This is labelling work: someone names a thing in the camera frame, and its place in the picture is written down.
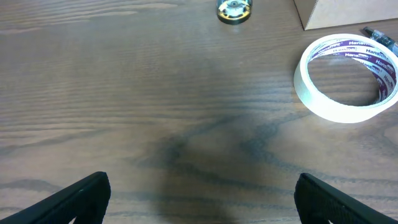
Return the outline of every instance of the roll of tape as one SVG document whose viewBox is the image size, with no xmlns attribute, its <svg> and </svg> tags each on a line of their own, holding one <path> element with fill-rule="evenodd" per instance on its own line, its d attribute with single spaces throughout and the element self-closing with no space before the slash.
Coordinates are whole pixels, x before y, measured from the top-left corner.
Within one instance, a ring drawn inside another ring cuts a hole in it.
<svg viewBox="0 0 398 224">
<path fill-rule="evenodd" d="M 379 83 L 379 99 L 369 106 L 350 106 L 321 93 L 308 74 L 308 63 L 324 55 L 343 55 L 365 65 Z M 387 47 L 366 37 L 335 34 L 314 41 L 294 73 L 294 88 L 303 104 L 318 116 L 339 123 L 366 121 L 398 101 L 398 58 Z"/>
</svg>

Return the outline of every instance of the dark wood stain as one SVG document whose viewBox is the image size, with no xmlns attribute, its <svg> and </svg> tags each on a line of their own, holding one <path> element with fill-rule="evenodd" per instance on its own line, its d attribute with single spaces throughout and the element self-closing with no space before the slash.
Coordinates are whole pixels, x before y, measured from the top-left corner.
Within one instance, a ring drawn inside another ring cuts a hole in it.
<svg viewBox="0 0 398 224">
<path fill-rule="evenodd" d="M 299 223 L 301 172 L 397 218 L 397 106 L 337 124 L 293 88 L 311 42 L 364 25 L 304 32 L 292 0 L 264 0 L 229 26 L 214 7 L 1 1 L 0 218 L 98 170 L 105 223 Z M 394 39 L 397 25 L 367 24 Z M 329 97 L 366 105 L 375 82 L 357 65 L 310 71 Z"/>
</svg>

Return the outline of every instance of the cardboard box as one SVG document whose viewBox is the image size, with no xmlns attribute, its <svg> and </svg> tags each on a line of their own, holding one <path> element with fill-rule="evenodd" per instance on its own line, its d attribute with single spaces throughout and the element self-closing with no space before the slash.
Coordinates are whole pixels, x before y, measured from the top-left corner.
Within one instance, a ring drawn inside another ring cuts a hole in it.
<svg viewBox="0 0 398 224">
<path fill-rule="evenodd" d="M 398 18 L 398 0 L 294 0 L 305 30 Z"/>
</svg>

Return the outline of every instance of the tape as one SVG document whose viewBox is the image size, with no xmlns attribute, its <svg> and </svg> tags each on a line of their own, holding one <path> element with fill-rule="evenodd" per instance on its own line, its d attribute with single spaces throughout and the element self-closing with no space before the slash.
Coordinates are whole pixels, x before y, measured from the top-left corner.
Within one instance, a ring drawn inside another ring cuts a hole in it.
<svg viewBox="0 0 398 224">
<path fill-rule="evenodd" d="M 342 55 L 361 62 L 379 83 L 379 98 L 369 106 L 338 103 L 321 93 L 308 74 L 308 63 L 324 55 Z M 318 116 L 339 123 L 358 123 L 379 114 L 398 101 L 398 58 L 387 47 L 366 37 L 334 34 L 314 41 L 294 73 L 294 88 L 303 104 Z"/>
</svg>

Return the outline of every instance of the brown wood table top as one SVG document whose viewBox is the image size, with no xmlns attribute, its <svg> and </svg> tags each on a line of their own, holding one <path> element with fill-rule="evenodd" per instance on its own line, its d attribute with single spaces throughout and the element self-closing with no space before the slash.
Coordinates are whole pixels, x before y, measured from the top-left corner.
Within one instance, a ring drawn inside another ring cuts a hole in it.
<svg viewBox="0 0 398 224">
<path fill-rule="evenodd" d="M 398 39 L 398 20 L 304 32 L 293 0 L 239 26 L 214 0 L 1 1 L 0 218 L 101 170 L 105 223 L 299 223 L 302 172 L 398 219 L 398 105 L 332 123 L 293 87 L 311 42 L 364 26 Z M 332 98 L 374 98 L 356 62 L 310 68 Z"/>
</svg>

